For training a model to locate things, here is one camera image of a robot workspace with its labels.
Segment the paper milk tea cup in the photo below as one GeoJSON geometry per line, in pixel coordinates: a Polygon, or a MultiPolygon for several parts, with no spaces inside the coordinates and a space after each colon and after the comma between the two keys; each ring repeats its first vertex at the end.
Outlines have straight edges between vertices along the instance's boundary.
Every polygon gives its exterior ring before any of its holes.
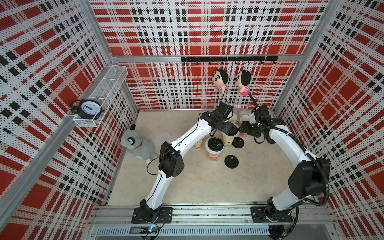
{"type": "Polygon", "coordinates": [[[195,145],[195,149],[197,150],[200,150],[202,148],[202,145],[203,145],[203,139],[200,139],[195,145]]]}
{"type": "Polygon", "coordinates": [[[223,143],[224,143],[224,147],[225,148],[229,148],[230,146],[232,146],[234,138],[223,136],[222,140],[223,140],[223,143]]]}
{"type": "Polygon", "coordinates": [[[217,161],[219,159],[220,154],[221,154],[221,152],[209,152],[208,153],[209,159],[211,161],[217,161]]]}

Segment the black lid front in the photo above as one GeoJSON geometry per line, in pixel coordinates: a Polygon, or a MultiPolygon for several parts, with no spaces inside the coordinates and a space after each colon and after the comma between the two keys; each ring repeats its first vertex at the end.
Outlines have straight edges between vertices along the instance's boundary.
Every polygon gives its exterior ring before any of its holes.
{"type": "Polygon", "coordinates": [[[225,157],[224,163],[229,169],[235,169],[239,165],[239,160],[234,155],[228,155],[225,157]]]}

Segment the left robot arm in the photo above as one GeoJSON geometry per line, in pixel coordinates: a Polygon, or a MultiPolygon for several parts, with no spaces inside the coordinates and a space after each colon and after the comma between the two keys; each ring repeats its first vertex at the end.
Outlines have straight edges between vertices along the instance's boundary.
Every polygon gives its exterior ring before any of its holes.
{"type": "Polygon", "coordinates": [[[142,216],[146,220],[153,221],[157,218],[169,185],[185,167],[183,157],[186,153],[212,132],[220,131],[224,134],[230,132],[234,125],[229,122],[234,114],[233,109],[233,106],[221,102],[215,110],[199,114],[195,125],[181,137],[171,143],[163,142],[160,155],[157,157],[159,171],[156,174],[156,181],[148,196],[140,202],[142,216]]]}

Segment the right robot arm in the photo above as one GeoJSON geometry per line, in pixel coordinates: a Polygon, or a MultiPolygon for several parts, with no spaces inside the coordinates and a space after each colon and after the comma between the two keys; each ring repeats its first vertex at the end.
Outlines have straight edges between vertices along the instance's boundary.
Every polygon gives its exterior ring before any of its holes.
{"type": "Polygon", "coordinates": [[[277,222],[283,214],[304,204],[321,207],[329,200],[330,161],[311,153],[296,138],[280,118],[273,118],[266,106],[256,105],[250,120],[241,123],[239,131],[249,136],[261,136],[270,143],[278,144],[293,164],[288,187],[267,201],[265,216],[277,222]]]}

